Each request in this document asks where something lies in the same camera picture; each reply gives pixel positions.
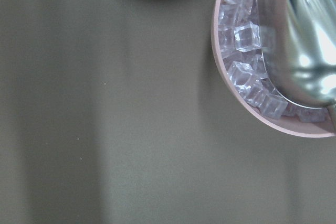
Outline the pink bowl with ice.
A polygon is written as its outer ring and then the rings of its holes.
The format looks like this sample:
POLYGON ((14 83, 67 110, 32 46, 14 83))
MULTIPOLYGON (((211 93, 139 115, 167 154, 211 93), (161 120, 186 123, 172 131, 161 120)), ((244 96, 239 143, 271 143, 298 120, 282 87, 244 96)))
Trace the pink bowl with ice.
POLYGON ((227 86, 257 119, 287 134, 335 136, 325 108, 303 108, 286 100, 271 83, 260 41, 257 0, 216 0, 212 20, 214 58, 227 86))

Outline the metal scoop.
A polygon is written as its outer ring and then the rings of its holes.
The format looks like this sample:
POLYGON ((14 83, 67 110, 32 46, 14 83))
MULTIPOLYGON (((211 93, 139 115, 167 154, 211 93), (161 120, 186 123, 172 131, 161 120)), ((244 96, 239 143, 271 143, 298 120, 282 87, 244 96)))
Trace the metal scoop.
POLYGON ((335 0, 257 0, 271 83, 288 101, 335 120, 335 0))

